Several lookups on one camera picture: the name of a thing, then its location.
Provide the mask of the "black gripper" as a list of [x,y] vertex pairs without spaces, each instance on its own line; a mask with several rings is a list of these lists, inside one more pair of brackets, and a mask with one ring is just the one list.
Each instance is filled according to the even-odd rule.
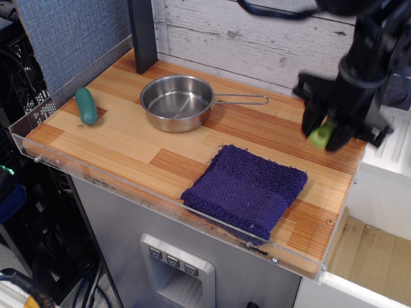
[[357,71],[354,62],[345,56],[338,65],[338,75],[334,80],[309,73],[299,74],[293,93],[304,100],[301,130],[306,137],[332,120],[337,124],[328,127],[327,151],[338,151],[352,138],[360,139],[379,84],[377,76],[365,79],[364,73],[364,70]]

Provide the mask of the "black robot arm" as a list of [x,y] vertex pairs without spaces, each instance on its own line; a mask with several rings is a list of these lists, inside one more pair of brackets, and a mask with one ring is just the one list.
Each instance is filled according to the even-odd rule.
[[380,112],[390,77],[410,67],[410,1],[358,1],[353,44],[332,80],[299,73],[301,130],[316,147],[338,151],[352,138],[379,147],[394,129]]

